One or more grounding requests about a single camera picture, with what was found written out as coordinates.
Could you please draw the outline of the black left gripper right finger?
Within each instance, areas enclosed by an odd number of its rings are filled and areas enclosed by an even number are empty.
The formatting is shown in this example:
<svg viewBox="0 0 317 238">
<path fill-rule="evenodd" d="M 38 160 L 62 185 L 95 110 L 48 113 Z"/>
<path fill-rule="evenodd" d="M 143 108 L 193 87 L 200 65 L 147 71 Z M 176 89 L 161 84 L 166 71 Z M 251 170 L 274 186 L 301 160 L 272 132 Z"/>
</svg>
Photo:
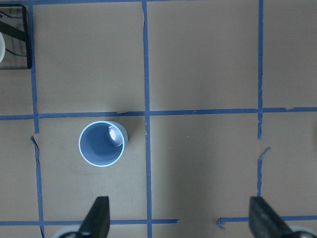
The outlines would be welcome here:
<svg viewBox="0 0 317 238">
<path fill-rule="evenodd" d="M 291 238 L 293 231 L 262 198 L 250 197 L 249 229 L 255 238 Z"/>
</svg>

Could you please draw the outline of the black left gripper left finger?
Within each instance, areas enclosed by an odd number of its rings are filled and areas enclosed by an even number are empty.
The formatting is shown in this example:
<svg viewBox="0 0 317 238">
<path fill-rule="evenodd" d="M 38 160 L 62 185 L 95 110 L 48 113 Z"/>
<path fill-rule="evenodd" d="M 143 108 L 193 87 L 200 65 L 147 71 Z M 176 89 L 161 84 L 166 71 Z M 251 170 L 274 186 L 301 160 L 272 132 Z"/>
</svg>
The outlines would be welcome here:
<svg viewBox="0 0 317 238">
<path fill-rule="evenodd" d="M 106 238 L 110 229 L 109 197 L 96 198 L 78 232 L 78 238 Z"/>
</svg>

